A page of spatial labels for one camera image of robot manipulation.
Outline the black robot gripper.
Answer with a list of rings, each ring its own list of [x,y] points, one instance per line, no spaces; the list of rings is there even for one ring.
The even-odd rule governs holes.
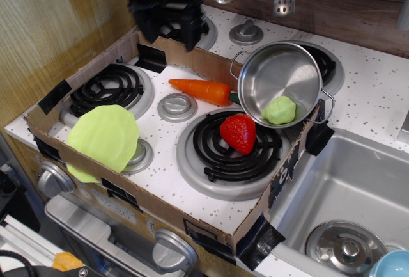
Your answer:
[[[153,43],[160,33],[166,9],[182,10],[181,40],[191,51],[201,39],[202,0],[128,0],[128,9],[145,38]]]

